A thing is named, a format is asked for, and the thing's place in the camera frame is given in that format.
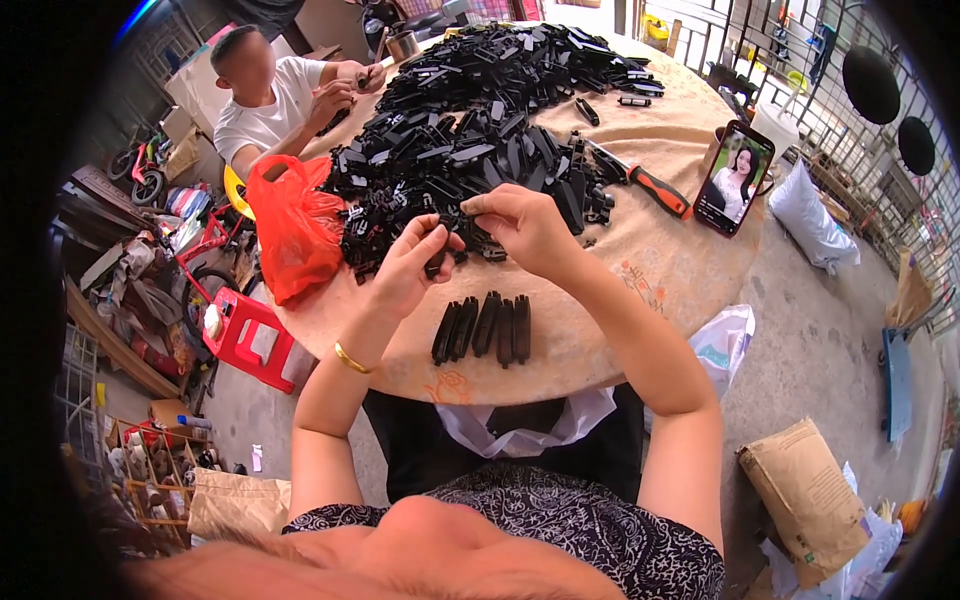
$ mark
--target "orange screwdriver handle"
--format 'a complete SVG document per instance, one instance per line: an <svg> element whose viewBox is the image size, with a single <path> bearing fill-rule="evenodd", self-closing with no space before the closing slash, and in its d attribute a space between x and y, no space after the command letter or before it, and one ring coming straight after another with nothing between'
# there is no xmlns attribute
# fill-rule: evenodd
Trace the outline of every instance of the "orange screwdriver handle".
<svg viewBox="0 0 960 600"><path fill-rule="evenodd" d="M633 183L647 190L657 201L657 204L681 221L687 221L693 216L693 209L683 194L650 175L639 165L631 168L627 177Z"/></svg>

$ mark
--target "white bucket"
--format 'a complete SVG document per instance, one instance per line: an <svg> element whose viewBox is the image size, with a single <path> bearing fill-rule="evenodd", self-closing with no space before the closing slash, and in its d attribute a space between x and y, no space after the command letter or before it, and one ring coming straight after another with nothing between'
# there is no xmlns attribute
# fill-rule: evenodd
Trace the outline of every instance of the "white bucket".
<svg viewBox="0 0 960 600"><path fill-rule="evenodd" d="M774 157L770 160L770 164L777 162L787 148L800 141L800 130L797 129L790 115L785 112L778 119L778 112L780 107L757 102L756 114L750 124L750 129L774 143Z"/></svg>

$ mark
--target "man's hand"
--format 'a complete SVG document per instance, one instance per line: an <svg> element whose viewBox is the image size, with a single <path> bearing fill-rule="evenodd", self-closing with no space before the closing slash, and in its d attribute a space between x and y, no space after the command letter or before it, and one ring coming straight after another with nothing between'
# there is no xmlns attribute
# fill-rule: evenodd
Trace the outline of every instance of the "man's hand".
<svg viewBox="0 0 960 600"><path fill-rule="evenodd" d="M333 80L321 86L313 96L310 113L307 114L305 125L316 133L329 124L333 115L343 108L353 106L353 91L356 82L349 79Z"/></svg>
<svg viewBox="0 0 960 600"><path fill-rule="evenodd" d="M360 86L360 80L364 80L366 84ZM384 70L383 65L379 62L367 67L366 70L361 70L357 72L357 93L358 94L373 94L375 91L383 87L383 84L387 81L387 72Z"/></svg>

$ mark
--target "woman on phone screen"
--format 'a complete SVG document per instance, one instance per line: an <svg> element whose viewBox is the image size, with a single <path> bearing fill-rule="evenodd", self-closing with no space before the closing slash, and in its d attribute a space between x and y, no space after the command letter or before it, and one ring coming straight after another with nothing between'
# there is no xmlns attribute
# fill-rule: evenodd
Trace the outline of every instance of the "woman on phone screen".
<svg viewBox="0 0 960 600"><path fill-rule="evenodd" d="M747 202L754 193L754 179L760 166L760 156L753 148L743 146L736 151L733 168L724 167L713 176L713 184L723 194L727 205L724 215L739 223Z"/></svg>

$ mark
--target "blue cart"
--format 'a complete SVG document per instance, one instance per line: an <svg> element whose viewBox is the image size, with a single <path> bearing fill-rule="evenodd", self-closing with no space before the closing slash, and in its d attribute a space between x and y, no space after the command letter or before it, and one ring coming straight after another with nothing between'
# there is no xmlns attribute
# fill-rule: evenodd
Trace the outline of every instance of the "blue cart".
<svg viewBox="0 0 960 600"><path fill-rule="evenodd" d="M893 442L903 435L910 428L913 419L913 379L910 375L909 338L949 306L955 290L956 286L951 285L913 323L903 327L881 329L883 350L880 351L876 361L884 372L887 382L887 415L880 424L887 433L887 442Z"/></svg>

